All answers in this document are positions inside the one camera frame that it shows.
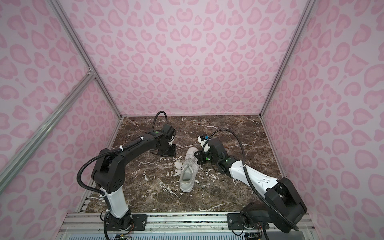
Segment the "wire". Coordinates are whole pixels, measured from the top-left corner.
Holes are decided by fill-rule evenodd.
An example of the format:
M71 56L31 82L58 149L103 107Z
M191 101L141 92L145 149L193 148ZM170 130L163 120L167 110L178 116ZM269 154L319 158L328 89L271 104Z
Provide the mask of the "wire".
M233 225L234 223L241 223L241 225L243 226L243 230L241 231L240 234L235 234L235 232L233 231L233 229L232 229L232 225ZM233 222L233 223L231 224L231 231L232 231L236 236L241 236L241 235L243 234L243 232L244 232L244 224L243 224L242 222Z
M241 152L242 152L242 155L243 155L243 168L244 168L244 174L245 174L245 178L247 179L248 181L248 184L249 186L251 187L251 189L253 190L253 192L256 194L256 196L265 204L267 205L269 208L271 208L286 224L288 224L292 229L294 229L295 231L299 231L299 227L291 220L289 220L284 214L282 214L275 206L273 206L271 203L269 203L265 197L263 197L257 190L256 188L254 187L252 181L251 181L251 178L249 177L249 174L248 174L248 171L247 171L247 167L245 165L245 152L244 152L244 148L243 148L243 144L241 143L240 139L237 137L237 135L231 130L231 129L227 129L227 128L221 128L221 129L218 129L216 131L214 131L212 134L211 134L211 137L209 137L210 139L213 137L213 135L217 132L220 132L220 131L227 131L227 132L230 132L232 133L236 140L238 141L239 143L239 146L241 148Z
M103 223L103 228L104 228L104 236L105 236L105 239L106 240L110 240L109 239L109 236L108 236L108 233L107 233L107 218L108 216L110 215L110 211L107 211L104 215L104 223Z
M102 222L104 222L104 219L103 218L101 218L101 215L103 214L103 212L104 211L106 211L106 210L103 210L101 213L100 213L100 220L102 221Z
M259 226L260 226L260 239L261 239L263 237L263 228L260 222L259 222Z
M135 221L132 220L132 226L131 226L131 230L129 231L129 237L131 237L131 232L134 227L135 227Z
M155 119L153 119L152 129L155 129L156 119L157 119L157 117L158 117L161 113L164 114L164 116L165 116L165 118L166 118L166 124L168 124L167 114L166 114L164 111L160 111L160 112L158 112L158 113L156 114Z
M263 223L263 233L264 233L265 239L269 240L268 235L266 234L266 229L265 228L266 228L266 222Z
M149 151L150 153L152 153L153 155L159 155L157 153L154 153L153 150Z

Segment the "metal rail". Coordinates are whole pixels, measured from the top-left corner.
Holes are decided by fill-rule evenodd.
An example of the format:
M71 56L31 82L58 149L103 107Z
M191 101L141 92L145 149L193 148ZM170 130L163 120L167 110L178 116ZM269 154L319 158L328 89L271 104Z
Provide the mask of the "metal rail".
M292 58L292 55L294 54L295 48L297 44L300 41L301 36L303 35L304 29L306 28L310 17L312 15L313 9L315 8L315 5L318 1L317 0L308 0L304 7L304 11L301 15L301 18L299 20L299 23L294 31L294 34L292 36L292 40L290 41L287 51L285 52L285 55L283 57L283 60L281 62L281 65L277 71L276 77L273 81L272 87L268 92L268 95L266 97L265 103L260 111L260 117L262 118L265 114L265 111L268 109L268 105L270 104L272 97L276 91L277 86L279 85L285 69L287 68L290 59Z
M103 81L101 80L101 77L99 73L97 72L97 69L93 65L91 58L89 57L88 53L85 50L85 47L80 41L80 38L78 37L76 31L74 30L67 14L65 13L63 6L58 0L46 0L48 4L51 6L52 10L54 11L55 15L57 16L58 20L60 21L62 27L66 31L67 35L69 36L70 40L72 41L74 47L77 49L80 57L84 61L84 63L88 66L89 70L92 70L96 74L96 82L98 83L99 87L101 88L101 91L105 98L107 99L107 102L115 112L115 114L118 116L119 119L121 119L121 113L120 110L117 108L116 103L113 101L111 95L109 94L107 88L105 87Z
M140 233L201 233L201 232L231 232L228 229L228 213L239 212L152 212L137 213L147 214L145 231ZM274 224L269 223L269 232L280 231ZM309 214L303 216L297 224L300 231L315 231ZM58 234L93 234L103 230L100 214L68 214L60 227ZM258 230L247 230L244 232L257 232Z
M281 164L280 161L277 161L278 160L278 151L276 150L276 146L275 144L273 143L272 139L271 139L271 135L269 133L269 130L265 124L265 120L264 118L260 118L260 121L263 125L263 128L264 128L264 131L265 131L265 135L268 139L268 142L269 142L269 146L271 147L271 150L272 150L272 153L273 153L273 156L275 157L275 160L276 160L276 163L277 163L277 166L279 167L279 170L280 170L280 173L282 175L282 177L287 177L287 174L283 168L283 165Z
M29 139L26 145L9 161L9 164L0 174L0 194L5 190L8 184L19 173L27 163L28 159L35 153L45 138L60 122L70 107L76 102L77 98L87 88L88 84L95 76L92 71L87 73L80 83L70 92L68 96L60 103L54 112L45 120L45 122L36 130L35 134Z

